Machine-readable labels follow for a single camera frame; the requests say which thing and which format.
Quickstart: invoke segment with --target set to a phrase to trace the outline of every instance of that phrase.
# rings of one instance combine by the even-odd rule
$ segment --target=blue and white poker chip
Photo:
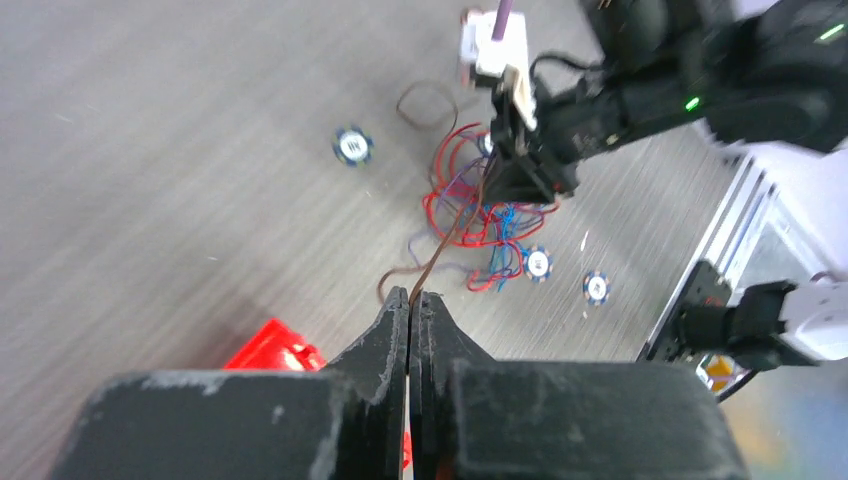
[[[371,161],[374,141],[361,128],[351,125],[336,131],[333,152],[349,167],[361,167]]]
[[[594,271],[586,274],[583,279],[583,296],[589,305],[603,305],[609,299],[610,282],[606,275]]]
[[[542,248],[533,246],[524,254],[524,273],[530,280],[536,283],[544,282],[551,276],[554,263],[548,252]]]

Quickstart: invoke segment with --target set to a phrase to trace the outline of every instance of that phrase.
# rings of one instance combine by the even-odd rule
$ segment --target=robotic arm
[[[781,140],[829,152],[848,135],[844,1],[781,0],[744,20],[733,20],[730,2],[580,3],[602,63],[558,53],[528,62],[523,17],[510,15],[500,41],[489,37],[494,12],[466,17],[464,38],[474,39],[464,49],[467,77],[492,89],[496,110],[486,202],[571,196],[581,160],[701,118],[724,142]],[[536,72],[542,62],[582,78],[552,92]]]

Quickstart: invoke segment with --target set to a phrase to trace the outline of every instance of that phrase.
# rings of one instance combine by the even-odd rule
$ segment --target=tangled cable pile
[[[479,183],[482,181],[492,156],[487,150],[487,131],[479,123],[472,123],[451,132],[439,147],[433,160],[431,185],[433,189],[422,199],[428,228],[413,235],[408,251],[417,266],[422,263],[414,252],[414,244],[435,233],[440,240],[451,235],[450,222],[462,213],[459,228],[449,245],[461,248],[491,248],[488,268],[472,268],[456,263],[436,266],[436,269],[456,269],[468,275],[467,287],[481,292],[496,287],[500,291],[507,280],[522,275],[523,258],[527,250],[522,241],[538,232],[545,217],[557,210],[548,208],[497,203],[483,205],[480,209],[468,208],[479,202]],[[473,147],[471,160],[463,163],[464,147]]]

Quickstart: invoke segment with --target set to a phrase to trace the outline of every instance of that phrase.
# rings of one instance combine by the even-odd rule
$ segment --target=brown wire
[[[409,97],[410,94],[415,92],[418,89],[429,88],[436,92],[439,96],[444,98],[448,104],[450,104],[451,110],[446,112],[445,114],[436,117],[435,120],[430,122],[421,122],[416,120],[413,116],[409,115],[403,109],[403,103]],[[440,125],[443,125],[445,122],[451,122],[451,126],[448,129],[447,133],[445,133],[444,137],[442,137],[441,141],[439,141],[436,150],[433,152],[431,158],[435,160],[438,155],[439,149],[441,145],[448,139],[451,133],[456,129],[457,123],[459,122],[459,115],[464,110],[467,110],[474,106],[477,103],[477,100],[469,100],[464,103],[458,103],[451,93],[450,89],[443,83],[434,81],[434,80],[419,80],[417,82],[412,83],[406,90],[403,91],[400,98],[398,98],[397,105],[395,105],[395,111],[398,116],[403,119],[406,123],[408,123],[412,128],[418,131],[428,131],[435,130],[439,128]],[[435,188],[436,180],[435,173],[433,168],[430,168],[430,172],[428,175],[428,180],[430,182],[430,186]],[[480,182],[477,190],[477,207],[475,208],[475,215],[482,207],[483,202],[483,182]],[[430,260],[427,261],[424,265],[418,267],[394,267],[383,274],[380,277],[380,281],[377,282],[377,299],[380,301],[380,304],[386,302],[386,295],[383,292],[384,285],[389,277],[393,275],[412,275],[415,273],[421,273],[421,276],[418,277],[418,281],[415,282],[415,286],[412,288],[409,294],[409,303],[412,304],[418,298],[418,295],[421,294],[421,290],[424,288],[424,282],[427,281],[427,278],[430,276],[430,273],[433,271],[433,268],[436,266],[436,261],[438,261],[439,256],[442,252],[447,248],[447,246],[456,238],[457,234],[460,232],[459,224],[462,222],[462,218],[465,214],[465,211],[468,210],[470,205],[466,205],[456,214],[456,218],[454,219],[453,225],[451,228],[445,233],[444,238],[439,243],[439,246],[436,247],[436,251],[433,252],[433,256],[430,257]]]

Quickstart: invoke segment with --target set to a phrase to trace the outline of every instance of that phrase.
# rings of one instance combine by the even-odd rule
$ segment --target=purple stick
[[[506,22],[509,21],[510,12],[512,12],[512,0],[501,0],[501,3],[498,5],[495,28],[492,30],[492,40],[495,42],[503,40],[504,33],[506,33]]]

